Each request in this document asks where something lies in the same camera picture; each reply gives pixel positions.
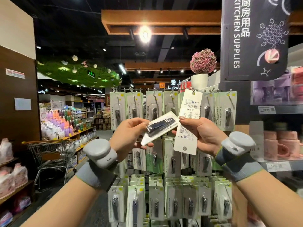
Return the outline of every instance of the dark gray sign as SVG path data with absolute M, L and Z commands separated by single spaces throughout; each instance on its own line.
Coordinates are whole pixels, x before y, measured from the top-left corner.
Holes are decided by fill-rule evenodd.
M 222 0 L 221 81 L 273 80 L 287 66 L 290 0 Z

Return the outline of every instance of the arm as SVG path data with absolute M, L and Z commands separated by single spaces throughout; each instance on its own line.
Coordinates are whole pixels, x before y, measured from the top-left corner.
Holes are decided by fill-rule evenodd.
M 303 199 L 267 171 L 261 170 L 236 185 L 266 226 L 302 225 Z
M 73 177 L 47 203 L 36 211 L 22 227 L 79 226 L 101 190 Z

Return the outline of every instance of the ceiling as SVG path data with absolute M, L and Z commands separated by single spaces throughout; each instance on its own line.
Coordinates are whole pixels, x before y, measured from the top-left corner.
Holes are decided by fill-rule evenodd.
M 138 35 L 108 35 L 101 9 L 108 10 L 220 10 L 222 0 L 11 0 L 34 19 L 37 57 L 77 55 L 94 60 L 121 74 L 124 62 L 188 62 L 202 49 L 211 49 L 220 62 L 220 35 L 153 35 L 143 44 Z M 298 7 L 298 0 L 292 1 Z M 303 35 L 291 35 L 289 46 L 303 43 Z M 138 57 L 136 52 L 144 52 Z M 191 71 L 128 72 L 122 85 L 134 78 L 172 77 L 183 80 Z

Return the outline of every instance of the exit sign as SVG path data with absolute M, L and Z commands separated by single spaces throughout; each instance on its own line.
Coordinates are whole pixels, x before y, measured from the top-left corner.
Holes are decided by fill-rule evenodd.
M 93 78 L 95 77 L 95 74 L 90 70 L 87 70 L 87 74 Z

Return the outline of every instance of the white flower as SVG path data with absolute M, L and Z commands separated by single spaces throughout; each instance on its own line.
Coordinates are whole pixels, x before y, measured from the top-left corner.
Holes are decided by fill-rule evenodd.
M 73 59 L 73 61 L 77 61 L 78 57 L 76 55 L 73 55 L 72 59 Z

